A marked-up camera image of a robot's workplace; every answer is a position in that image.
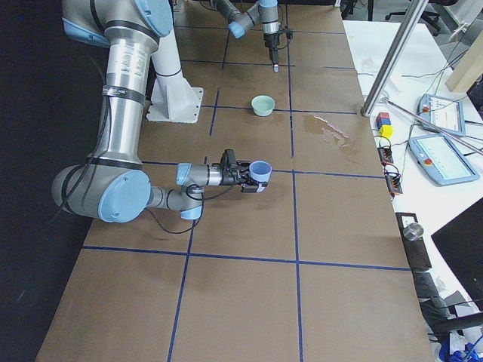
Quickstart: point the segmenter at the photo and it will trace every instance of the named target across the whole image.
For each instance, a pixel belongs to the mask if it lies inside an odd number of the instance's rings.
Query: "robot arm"
[[[197,219],[203,186],[240,185],[242,191],[263,191],[269,165],[237,161],[230,150],[219,164],[180,164],[180,191],[151,186],[141,170],[137,145],[149,60],[160,39],[173,33],[171,9],[167,1],[159,0],[96,0],[92,4],[90,0],[64,0],[64,23],[67,34],[76,40],[109,46],[103,117],[97,145],[86,164],[57,174],[52,184],[56,204],[106,222],[131,221],[145,207],[179,210],[183,218]]]
[[[290,41],[293,32],[289,29],[280,29],[277,0],[259,0],[245,13],[237,9],[230,0],[210,0],[210,3],[228,20],[228,27],[235,38],[241,38],[255,25],[263,24],[265,47],[269,50],[273,71],[278,72],[280,35],[285,33],[287,40]]]

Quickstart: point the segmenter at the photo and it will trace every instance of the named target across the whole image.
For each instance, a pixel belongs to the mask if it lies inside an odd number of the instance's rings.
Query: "water spill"
[[[331,143],[326,136],[332,137],[334,145],[338,146],[339,150],[346,156],[346,159],[355,162],[355,157],[358,154],[356,142],[343,131],[323,118],[314,115],[304,115],[303,126],[306,132],[320,134],[322,140],[326,143]]]

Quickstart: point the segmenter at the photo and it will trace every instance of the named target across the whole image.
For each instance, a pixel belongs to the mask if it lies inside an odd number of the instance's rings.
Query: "metal pole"
[[[419,21],[427,3],[428,0],[413,0],[411,2],[411,5],[406,12],[406,16],[402,21],[394,40],[392,41],[391,48],[387,52],[386,59],[384,60],[383,65],[380,67],[379,73],[377,73],[376,80],[374,81],[374,85],[369,92],[368,98],[362,107],[361,112],[365,117],[371,116],[371,113],[374,110],[377,101],[379,100],[380,94],[386,86],[386,83],[391,76],[398,58],[401,56],[401,53],[408,42],[414,27]]]
[[[400,111],[406,113],[407,115],[410,115],[411,117],[414,117],[415,119],[417,119],[419,122],[421,123],[424,123],[426,126],[428,127],[431,127],[433,130],[436,130],[438,131],[439,133],[443,133],[445,136],[451,138],[453,141],[455,142],[458,142],[459,144],[465,146],[465,147],[468,147],[469,149],[471,149],[474,153],[478,153],[479,155],[483,156],[483,151],[480,150],[480,149],[477,149],[476,147],[474,147],[474,145],[466,142],[466,141],[463,141],[462,139],[454,136],[453,134],[447,132],[446,130],[443,130],[442,128],[436,126],[435,124],[432,124],[430,122],[428,122],[426,119],[424,119],[423,117],[419,116],[419,115],[415,115],[413,112],[409,112],[407,109],[404,109],[402,108],[401,106],[398,106],[397,104],[395,104],[394,102],[391,102],[390,100],[386,99],[384,100],[387,104],[389,104],[390,106],[393,106],[394,108],[397,108],[399,109]]]

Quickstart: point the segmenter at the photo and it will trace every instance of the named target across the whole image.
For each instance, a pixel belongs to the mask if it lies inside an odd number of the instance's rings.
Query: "small bowl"
[[[275,108],[275,101],[269,96],[256,96],[251,100],[251,106],[256,115],[265,117],[272,113]]]

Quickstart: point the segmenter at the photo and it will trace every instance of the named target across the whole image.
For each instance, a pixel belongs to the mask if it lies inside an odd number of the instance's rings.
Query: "blue cup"
[[[272,166],[265,161],[254,161],[250,164],[248,170],[252,179],[259,183],[266,183],[272,173]]]

